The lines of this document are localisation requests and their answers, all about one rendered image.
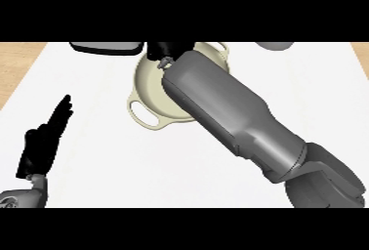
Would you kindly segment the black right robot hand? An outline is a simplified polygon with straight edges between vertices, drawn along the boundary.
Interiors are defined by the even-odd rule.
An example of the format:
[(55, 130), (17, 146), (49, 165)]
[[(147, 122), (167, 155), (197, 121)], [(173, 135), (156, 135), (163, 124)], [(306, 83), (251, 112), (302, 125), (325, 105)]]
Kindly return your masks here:
[(170, 58), (175, 62), (194, 48), (195, 42), (150, 42), (148, 59), (151, 61), (161, 61), (164, 58)]

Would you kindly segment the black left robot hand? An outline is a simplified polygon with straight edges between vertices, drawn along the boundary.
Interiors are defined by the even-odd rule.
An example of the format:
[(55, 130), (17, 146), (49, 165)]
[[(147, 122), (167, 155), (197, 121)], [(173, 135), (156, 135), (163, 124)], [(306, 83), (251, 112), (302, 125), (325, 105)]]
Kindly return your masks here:
[(35, 174), (48, 174), (73, 114), (71, 96), (67, 95), (55, 107), (49, 121), (26, 133), (26, 149), (17, 172), (20, 179)]

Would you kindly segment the black tray with grey inside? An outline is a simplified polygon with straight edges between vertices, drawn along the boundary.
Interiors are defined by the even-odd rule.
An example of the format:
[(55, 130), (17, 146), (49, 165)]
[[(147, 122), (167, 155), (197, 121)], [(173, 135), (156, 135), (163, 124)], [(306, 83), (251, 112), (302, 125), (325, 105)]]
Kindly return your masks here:
[(71, 42), (76, 51), (108, 56), (136, 56), (144, 45), (144, 42)]

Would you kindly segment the white rectangular mat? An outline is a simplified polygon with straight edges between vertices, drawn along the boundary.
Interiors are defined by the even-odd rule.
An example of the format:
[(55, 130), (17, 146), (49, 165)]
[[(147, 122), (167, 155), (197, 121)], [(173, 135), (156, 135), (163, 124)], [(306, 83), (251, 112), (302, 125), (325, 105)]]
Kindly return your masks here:
[[(369, 206), (369, 79), (347, 43), (297, 43), (272, 52), (232, 42), (231, 73), (265, 99), (284, 126), (321, 145), (367, 186)], [(0, 192), (27, 189), (17, 170), (26, 132), (45, 123), (63, 98), (74, 115), (48, 174), (52, 207), (288, 207), (282, 185), (235, 156), (204, 127), (141, 126), (127, 106), (135, 57), (46, 45), (0, 110)]]

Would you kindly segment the grey rounded object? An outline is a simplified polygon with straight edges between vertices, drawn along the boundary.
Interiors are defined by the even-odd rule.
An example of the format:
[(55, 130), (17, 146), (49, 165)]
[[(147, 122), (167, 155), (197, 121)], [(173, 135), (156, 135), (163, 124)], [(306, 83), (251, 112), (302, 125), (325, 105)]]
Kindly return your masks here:
[(293, 42), (259, 42), (259, 45), (271, 51), (284, 51), (293, 46)]

